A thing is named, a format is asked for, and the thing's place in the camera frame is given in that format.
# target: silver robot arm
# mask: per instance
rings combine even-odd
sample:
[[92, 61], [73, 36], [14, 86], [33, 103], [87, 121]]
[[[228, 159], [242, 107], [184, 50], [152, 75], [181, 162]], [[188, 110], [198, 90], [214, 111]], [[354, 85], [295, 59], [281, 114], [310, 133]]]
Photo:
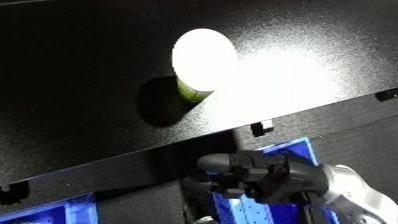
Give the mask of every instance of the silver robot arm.
[[[298, 194], [315, 194], [308, 202], [329, 207], [341, 224], [398, 224], [397, 204], [346, 166], [314, 166], [292, 154], [240, 151], [204, 156], [198, 167], [217, 174], [211, 191], [226, 198], [245, 194], [258, 203], [273, 204], [295, 202]], [[315, 224], [320, 222], [327, 223], [322, 219]]]
[[322, 165], [329, 181], [325, 205], [336, 212], [340, 223], [396, 224], [398, 206], [374, 190], [351, 168]]

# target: black surface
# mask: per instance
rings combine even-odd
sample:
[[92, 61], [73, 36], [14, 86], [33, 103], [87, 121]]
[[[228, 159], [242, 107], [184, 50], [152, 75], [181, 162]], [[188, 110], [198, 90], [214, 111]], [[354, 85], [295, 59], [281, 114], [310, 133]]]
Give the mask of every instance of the black surface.
[[[2, 6], [0, 183], [394, 88], [396, 9], [387, 0], [101, 0]], [[314, 54], [321, 83], [307, 80], [301, 88], [315, 92], [289, 93], [291, 102], [302, 103], [287, 109], [267, 102], [284, 99], [279, 93], [287, 87], [264, 95], [242, 91], [232, 103], [227, 103], [230, 93], [220, 91], [178, 116], [173, 112], [160, 125], [148, 121], [137, 108], [138, 93], [151, 80], [173, 74], [175, 40], [198, 27], [228, 36], [242, 62], [271, 48]], [[256, 72], [272, 73], [267, 68]], [[162, 109], [159, 114], [168, 116]]]
[[98, 213], [104, 224], [184, 224], [183, 205], [179, 182], [171, 182], [102, 201]]
[[250, 126], [233, 133], [240, 149], [253, 150], [300, 137], [318, 138], [397, 115], [397, 99], [379, 102], [369, 95], [273, 119], [274, 130], [264, 136], [255, 137]]
[[130, 153], [30, 179], [30, 195], [20, 204], [0, 206], [0, 213], [95, 192], [106, 199], [195, 175], [196, 161], [213, 152], [236, 151], [230, 131], [151, 150]]

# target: blue tray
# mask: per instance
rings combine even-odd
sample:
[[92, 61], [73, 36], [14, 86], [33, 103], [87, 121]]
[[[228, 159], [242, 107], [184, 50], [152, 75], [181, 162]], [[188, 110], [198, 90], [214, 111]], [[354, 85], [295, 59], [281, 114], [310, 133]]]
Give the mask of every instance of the blue tray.
[[0, 224], [98, 224], [93, 194], [0, 216]]

